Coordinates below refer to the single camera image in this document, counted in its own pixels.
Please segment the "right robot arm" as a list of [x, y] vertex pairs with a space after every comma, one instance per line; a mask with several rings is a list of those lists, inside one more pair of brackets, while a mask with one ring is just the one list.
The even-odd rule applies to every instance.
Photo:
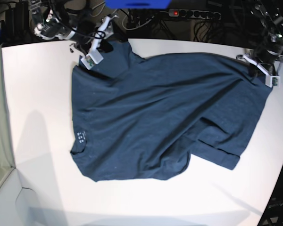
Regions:
[[104, 17], [100, 23], [90, 21], [95, 8], [87, 0], [80, 10], [65, 7], [67, 0], [31, 0], [30, 12], [35, 24], [34, 34], [44, 40], [71, 40], [74, 48], [87, 55], [92, 51], [110, 52], [107, 42], [113, 34], [116, 12]]

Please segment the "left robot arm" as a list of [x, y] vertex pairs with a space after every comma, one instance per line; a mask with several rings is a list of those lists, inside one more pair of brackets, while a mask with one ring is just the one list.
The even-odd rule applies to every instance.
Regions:
[[283, 64], [283, 16], [274, 0], [242, 0], [242, 17], [250, 12], [262, 25], [258, 32], [248, 31], [234, 9], [235, 1], [231, 1], [230, 10], [240, 32], [248, 38], [257, 38], [259, 44], [250, 52], [254, 64], [249, 65], [253, 77], [267, 75], [278, 76]]

